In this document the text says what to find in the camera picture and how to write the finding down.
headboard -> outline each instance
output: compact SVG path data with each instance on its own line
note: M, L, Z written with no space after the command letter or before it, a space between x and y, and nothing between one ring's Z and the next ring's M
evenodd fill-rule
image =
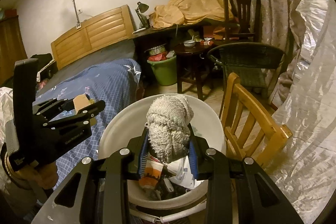
M73 27L51 43L57 68L118 41L130 38L134 31L128 5L109 10Z

hand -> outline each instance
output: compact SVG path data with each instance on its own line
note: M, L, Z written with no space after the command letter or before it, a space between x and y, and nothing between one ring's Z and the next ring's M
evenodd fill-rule
M36 169L31 167L30 165L26 165L17 172L12 169L8 158L7 164L11 173L15 177L17 177L18 179L35 181L37 182L38 186L44 189L50 189L54 187L58 181L57 165L55 162L41 167L37 167Z

white bucket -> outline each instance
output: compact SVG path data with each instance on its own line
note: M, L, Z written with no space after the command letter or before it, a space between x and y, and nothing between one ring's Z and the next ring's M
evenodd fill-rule
M126 147L131 138L141 136L147 122L146 114L148 109L152 102L160 96L162 94L139 100L123 109L112 119L99 143L99 159L107 158L115 151ZM195 135L205 138L209 147L213 147L225 154L226 143L224 132L216 112L203 101L189 95L186 96L194 111L191 125L194 128ZM137 181L128 181L128 199L131 203L141 207L167 210L181 208L196 202L207 193L207 188L208 181L204 181L194 190L177 198L152 201L148 199Z

green trash bin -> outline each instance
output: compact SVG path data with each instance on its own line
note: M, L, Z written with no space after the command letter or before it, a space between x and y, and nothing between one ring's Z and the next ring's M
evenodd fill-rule
M177 82L176 56L163 61L150 61L156 80L160 85L173 85Z

black desk lamp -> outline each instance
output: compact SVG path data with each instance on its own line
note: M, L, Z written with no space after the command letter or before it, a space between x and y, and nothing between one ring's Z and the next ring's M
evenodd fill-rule
M136 14L138 15L138 17L141 21L142 27L148 29L150 27L149 22L148 22L147 18L144 15L142 15L142 13L147 11L149 6L147 4L144 4L144 3L141 3L141 2L138 2L137 5L138 5L138 8L135 9Z

